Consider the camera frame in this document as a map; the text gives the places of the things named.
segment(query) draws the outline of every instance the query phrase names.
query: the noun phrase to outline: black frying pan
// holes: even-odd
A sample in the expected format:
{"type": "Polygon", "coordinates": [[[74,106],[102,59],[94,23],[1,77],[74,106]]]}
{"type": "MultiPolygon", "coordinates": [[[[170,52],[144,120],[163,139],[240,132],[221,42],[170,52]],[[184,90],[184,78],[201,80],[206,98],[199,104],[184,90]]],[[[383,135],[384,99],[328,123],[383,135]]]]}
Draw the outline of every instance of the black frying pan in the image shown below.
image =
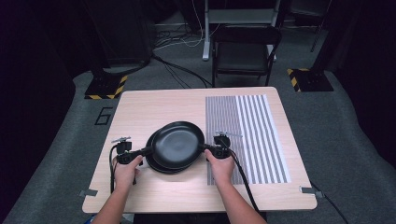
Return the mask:
{"type": "MultiPolygon", "coordinates": [[[[147,143],[146,143],[146,147],[152,148],[152,147],[151,147],[152,140],[154,139],[154,136],[157,134],[157,132],[155,132],[154,134],[152,134],[151,137],[148,139],[148,141],[147,141],[147,143]]],[[[146,156],[146,161],[147,161],[148,165],[149,165],[153,170],[158,171],[158,172],[163,173],[163,174],[169,174],[169,175],[171,175],[171,174],[176,174],[176,173],[181,172],[181,171],[183,171],[183,170],[185,170],[185,169],[188,168],[188,167],[186,167],[186,168],[181,168],[181,169],[169,169],[169,168],[165,168],[165,167],[161,166],[160,164],[158,164],[158,162],[156,162],[156,161],[154,160],[154,158],[152,158],[152,153],[150,153],[149,155],[146,156]]]]}
{"type": "Polygon", "coordinates": [[[190,166],[202,153],[205,137],[201,129],[187,121],[162,127],[153,137],[152,159],[166,169],[190,166]]]}

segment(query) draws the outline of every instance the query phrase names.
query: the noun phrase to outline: striped pattern board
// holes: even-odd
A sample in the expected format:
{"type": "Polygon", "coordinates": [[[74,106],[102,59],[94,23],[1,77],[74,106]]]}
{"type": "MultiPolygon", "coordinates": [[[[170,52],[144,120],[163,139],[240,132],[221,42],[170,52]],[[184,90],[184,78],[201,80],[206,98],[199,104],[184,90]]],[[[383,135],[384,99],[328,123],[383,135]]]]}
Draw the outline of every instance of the striped pattern board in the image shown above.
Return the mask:
{"type": "MultiPolygon", "coordinates": [[[[250,184],[289,183],[288,166],[279,144],[266,95],[209,96],[205,98],[206,142],[227,133],[250,184]]],[[[207,184],[214,179],[207,165],[207,184]]],[[[233,184],[244,184],[237,168],[233,184]]]]}

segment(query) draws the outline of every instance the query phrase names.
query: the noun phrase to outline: gray carpet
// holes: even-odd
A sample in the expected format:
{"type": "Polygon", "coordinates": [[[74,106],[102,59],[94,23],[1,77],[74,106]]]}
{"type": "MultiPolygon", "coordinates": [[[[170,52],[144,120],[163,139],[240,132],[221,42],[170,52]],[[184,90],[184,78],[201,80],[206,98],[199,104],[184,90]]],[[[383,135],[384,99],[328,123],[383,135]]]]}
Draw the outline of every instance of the gray carpet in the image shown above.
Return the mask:
{"type": "MultiPolygon", "coordinates": [[[[378,156],[361,131],[354,108],[340,83],[330,72],[332,92],[295,92],[288,68],[313,64],[309,52],[314,34],[309,30],[283,29],[270,86],[277,88],[288,116],[308,176],[338,206],[349,223],[396,223],[396,171],[378,156]]],[[[211,62],[202,61],[203,42],[155,50],[164,60],[186,67],[210,80],[211,62]]],[[[175,70],[192,88],[203,88],[196,77],[175,70]]],[[[106,138],[108,125],[94,125],[103,107],[110,121],[115,100],[84,100],[91,73],[74,79],[76,95],[64,124],[45,159],[9,213],[5,223],[83,223],[90,215],[81,210],[78,194],[90,185],[106,138]]],[[[265,78],[220,77],[219,87],[260,86],[265,78]]],[[[164,66],[157,62],[129,75],[125,91],[181,89],[164,66]]],[[[268,222],[343,223],[325,199],[312,211],[271,212],[268,222]]]]}

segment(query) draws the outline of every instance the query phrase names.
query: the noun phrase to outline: chair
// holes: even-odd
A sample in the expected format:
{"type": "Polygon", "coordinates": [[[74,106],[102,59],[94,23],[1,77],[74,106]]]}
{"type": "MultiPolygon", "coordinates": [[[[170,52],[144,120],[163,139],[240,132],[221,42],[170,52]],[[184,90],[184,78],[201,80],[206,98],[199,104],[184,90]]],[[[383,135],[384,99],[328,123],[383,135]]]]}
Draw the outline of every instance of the chair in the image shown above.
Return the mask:
{"type": "Polygon", "coordinates": [[[216,87],[218,74],[267,76],[271,69],[281,33],[267,26],[221,26],[212,35],[212,85],[216,87]],[[268,52],[267,45],[273,49],[268,52]]]}
{"type": "Polygon", "coordinates": [[[326,19],[332,0],[291,0],[289,6],[289,14],[295,18],[304,18],[308,20],[317,21],[319,23],[316,30],[316,37],[312,46],[311,52],[314,51],[315,45],[326,19]]]}

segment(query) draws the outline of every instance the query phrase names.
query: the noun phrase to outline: hand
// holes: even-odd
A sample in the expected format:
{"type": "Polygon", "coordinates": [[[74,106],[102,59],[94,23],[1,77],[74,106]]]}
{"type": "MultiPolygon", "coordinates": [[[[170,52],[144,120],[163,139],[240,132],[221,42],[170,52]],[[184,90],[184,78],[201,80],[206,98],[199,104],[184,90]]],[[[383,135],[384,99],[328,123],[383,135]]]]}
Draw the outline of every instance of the hand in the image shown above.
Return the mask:
{"type": "Polygon", "coordinates": [[[136,166],[143,160],[142,156],[137,156],[129,164],[119,164],[117,158],[113,159],[114,176],[116,179],[116,189],[126,189],[132,186],[134,176],[138,174],[139,170],[136,166]]]}
{"type": "Polygon", "coordinates": [[[234,168],[233,158],[230,156],[226,159],[218,160],[212,155],[209,149],[205,149],[205,155],[212,167],[212,174],[216,184],[231,184],[231,176],[234,168]]]}

